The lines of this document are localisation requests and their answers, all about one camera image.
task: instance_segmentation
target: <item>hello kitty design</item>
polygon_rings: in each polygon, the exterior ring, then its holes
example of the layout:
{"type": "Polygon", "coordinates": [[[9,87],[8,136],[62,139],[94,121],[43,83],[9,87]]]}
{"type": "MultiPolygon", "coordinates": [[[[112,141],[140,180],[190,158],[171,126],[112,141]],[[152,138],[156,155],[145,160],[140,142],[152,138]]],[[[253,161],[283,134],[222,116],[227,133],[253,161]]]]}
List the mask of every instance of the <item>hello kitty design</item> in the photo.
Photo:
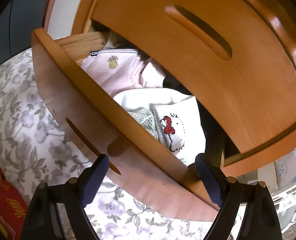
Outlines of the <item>hello kitty design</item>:
{"type": "Polygon", "coordinates": [[[166,135],[169,151],[176,152],[180,151],[185,145],[185,129],[182,121],[176,114],[170,114],[169,116],[164,116],[160,120],[161,126],[163,127],[163,132],[166,135]]]}

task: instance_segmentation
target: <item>drawer handle cutout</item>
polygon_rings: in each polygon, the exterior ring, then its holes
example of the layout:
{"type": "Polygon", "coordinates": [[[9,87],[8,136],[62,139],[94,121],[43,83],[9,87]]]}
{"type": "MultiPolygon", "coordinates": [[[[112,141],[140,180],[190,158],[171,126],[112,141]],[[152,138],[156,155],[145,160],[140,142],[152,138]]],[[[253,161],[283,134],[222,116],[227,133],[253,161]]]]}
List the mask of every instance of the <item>drawer handle cutout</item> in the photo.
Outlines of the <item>drawer handle cutout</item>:
{"type": "MultiPolygon", "coordinates": [[[[101,153],[98,151],[98,149],[82,134],[82,132],[73,124],[73,122],[69,118],[65,118],[67,124],[70,126],[70,128],[75,132],[75,134],[78,135],[80,140],[83,141],[83,143],[97,156],[99,156],[101,153]]],[[[121,172],[118,170],[118,168],[113,165],[111,162],[109,162],[109,168],[112,169],[115,173],[121,175],[121,172]]]]}
{"type": "Polygon", "coordinates": [[[166,6],[164,12],[171,19],[197,36],[198,39],[219,57],[225,60],[232,58],[232,49],[229,43],[197,15],[179,5],[166,6]]]}

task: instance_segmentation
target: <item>drawer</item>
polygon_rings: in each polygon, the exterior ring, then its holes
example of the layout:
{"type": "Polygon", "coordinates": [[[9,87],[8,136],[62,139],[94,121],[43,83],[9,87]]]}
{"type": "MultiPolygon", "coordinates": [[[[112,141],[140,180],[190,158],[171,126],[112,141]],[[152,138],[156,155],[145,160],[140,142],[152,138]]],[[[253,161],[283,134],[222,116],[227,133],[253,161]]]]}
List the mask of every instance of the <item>drawer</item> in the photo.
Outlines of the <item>drawer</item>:
{"type": "Polygon", "coordinates": [[[218,207],[198,177],[78,66],[106,39],[106,33],[85,33],[53,41],[43,29],[33,32],[34,72],[45,105],[91,161],[109,155],[108,177],[139,201],[165,216],[213,221],[218,207]]]}
{"type": "Polygon", "coordinates": [[[163,65],[241,154],[268,147],[296,125],[296,70],[244,0],[95,0],[91,18],[163,65]]]}

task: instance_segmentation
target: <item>pineapple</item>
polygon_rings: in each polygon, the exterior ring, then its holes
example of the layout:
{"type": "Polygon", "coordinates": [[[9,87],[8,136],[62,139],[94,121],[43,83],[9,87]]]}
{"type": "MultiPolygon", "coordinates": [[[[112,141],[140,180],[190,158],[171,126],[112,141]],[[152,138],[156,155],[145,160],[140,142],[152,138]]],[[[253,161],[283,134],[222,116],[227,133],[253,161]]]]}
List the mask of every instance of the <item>pineapple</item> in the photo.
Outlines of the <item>pineapple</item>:
{"type": "Polygon", "coordinates": [[[109,58],[109,67],[110,68],[112,68],[112,69],[114,69],[114,68],[116,68],[117,66],[118,66],[118,62],[117,62],[117,56],[111,56],[110,58],[109,58]]]}

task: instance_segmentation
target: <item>black label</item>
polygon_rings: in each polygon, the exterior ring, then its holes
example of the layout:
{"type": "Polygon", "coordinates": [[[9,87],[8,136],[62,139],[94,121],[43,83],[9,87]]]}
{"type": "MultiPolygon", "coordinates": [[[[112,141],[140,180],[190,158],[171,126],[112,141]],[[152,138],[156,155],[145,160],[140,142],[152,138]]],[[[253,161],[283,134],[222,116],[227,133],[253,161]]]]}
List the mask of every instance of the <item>black label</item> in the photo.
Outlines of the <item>black label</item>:
{"type": "Polygon", "coordinates": [[[89,52],[89,55],[90,56],[97,56],[98,55],[98,51],[99,50],[93,50],[93,51],[89,52]]]}

